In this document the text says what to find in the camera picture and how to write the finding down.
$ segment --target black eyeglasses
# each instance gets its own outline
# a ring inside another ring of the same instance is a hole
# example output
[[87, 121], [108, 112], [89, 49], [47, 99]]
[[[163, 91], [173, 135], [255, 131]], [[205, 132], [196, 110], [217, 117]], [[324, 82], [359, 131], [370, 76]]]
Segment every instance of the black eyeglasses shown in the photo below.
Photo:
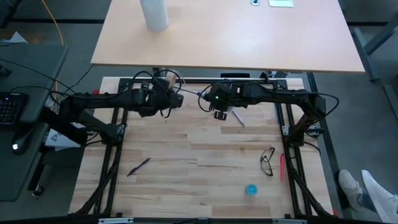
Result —
[[271, 162], [270, 162], [272, 155], [274, 155], [274, 152], [275, 148], [270, 147], [269, 149], [266, 149], [264, 150], [264, 152], [262, 152], [260, 158], [260, 166], [262, 171], [264, 171], [264, 173], [270, 177], [274, 175], [274, 173], [272, 172]]

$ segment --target black keyboard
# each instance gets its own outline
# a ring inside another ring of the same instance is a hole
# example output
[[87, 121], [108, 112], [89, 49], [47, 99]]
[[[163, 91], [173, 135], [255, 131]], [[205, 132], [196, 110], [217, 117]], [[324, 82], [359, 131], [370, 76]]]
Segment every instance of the black keyboard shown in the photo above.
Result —
[[26, 102], [26, 94], [0, 92], [0, 126], [16, 124]]

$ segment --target wood grain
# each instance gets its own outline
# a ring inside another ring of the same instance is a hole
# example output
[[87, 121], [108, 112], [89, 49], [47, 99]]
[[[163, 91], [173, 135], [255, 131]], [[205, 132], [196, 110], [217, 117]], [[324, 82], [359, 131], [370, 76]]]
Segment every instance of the wood grain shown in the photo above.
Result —
[[113, 0], [91, 63], [364, 73], [336, 0], [167, 0], [169, 26], [146, 28], [138, 0]]
[[[115, 92], [118, 82], [119, 78], [104, 78], [101, 92]], [[287, 82], [289, 88], [303, 87], [301, 79]], [[204, 86], [185, 87], [202, 90]], [[243, 128], [232, 114], [226, 121], [215, 120], [212, 113], [200, 111], [197, 96], [184, 95], [182, 108], [173, 110], [167, 122], [158, 114], [140, 118], [135, 112], [129, 113], [112, 212], [132, 217], [180, 218], [281, 218], [292, 213], [286, 169], [285, 180], [279, 179], [283, 149], [274, 105], [236, 108], [246, 123]], [[302, 111], [296, 106], [293, 110], [298, 120]], [[111, 113], [111, 109], [101, 109], [95, 111], [95, 116], [110, 122]], [[263, 150], [270, 147], [276, 148], [271, 159], [273, 177], [264, 175], [259, 168]], [[301, 152], [308, 187], [331, 212], [319, 153], [310, 146], [302, 147]], [[71, 212], [77, 211], [96, 188], [103, 156], [101, 144], [86, 148]], [[146, 165], [126, 177], [148, 157], [152, 159]], [[257, 185], [257, 195], [246, 195], [247, 184]]]

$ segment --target white sneaker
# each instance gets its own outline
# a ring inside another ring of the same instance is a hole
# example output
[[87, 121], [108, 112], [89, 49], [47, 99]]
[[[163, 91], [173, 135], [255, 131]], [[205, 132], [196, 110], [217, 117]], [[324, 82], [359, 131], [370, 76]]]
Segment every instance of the white sneaker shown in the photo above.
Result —
[[348, 170], [340, 171], [338, 174], [338, 182], [343, 192], [346, 194], [351, 207], [357, 211], [363, 210], [364, 207], [358, 203], [358, 198], [363, 193], [362, 188]]
[[398, 223], [398, 196], [392, 195], [381, 187], [367, 170], [362, 170], [362, 178], [381, 221], [384, 223]]

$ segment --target wooden tabletop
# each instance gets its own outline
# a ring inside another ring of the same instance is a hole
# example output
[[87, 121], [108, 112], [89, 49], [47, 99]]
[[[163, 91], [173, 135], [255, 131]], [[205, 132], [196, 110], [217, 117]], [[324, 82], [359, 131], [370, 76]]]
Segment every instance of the wooden tabletop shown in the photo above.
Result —
[[169, 27], [146, 28], [138, 0], [113, 0], [92, 64], [363, 73], [337, 0], [166, 0]]
[[[105, 77], [101, 92], [116, 92], [118, 83], [119, 78]], [[287, 79], [287, 83], [290, 89], [303, 88], [301, 79]], [[205, 86], [184, 85], [192, 90]], [[232, 114], [226, 121], [216, 120], [212, 113], [199, 109], [197, 96], [184, 95], [182, 108], [173, 110], [167, 122], [159, 114], [140, 118], [136, 112], [129, 113], [112, 213], [169, 218], [282, 218], [293, 213], [286, 168], [285, 179], [280, 181], [283, 149], [274, 104], [236, 108], [246, 124], [243, 128]], [[112, 111], [98, 109], [95, 116], [110, 123]], [[297, 121], [302, 111], [293, 106], [293, 112]], [[317, 144], [311, 139], [306, 141]], [[271, 159], [273, 177], [266, 176], [259, 167], [262, 152], [270, 147], [276, 148]], [[85, 149], [70, 212], [77, 211], [97, 187], [104, 151], [102, 144]], [[308, 188], [331, 212], [318, 151], [304, 146], [301, 153]], [[146, 165], [126, 177], [148, 157], [152, 159]], [[247, 184], [257, 185], [257, 195], [246, 195]], [[107, 193], [104, 195], [102, 208]], [[299, 190], [298, 196], [304, 212]]]

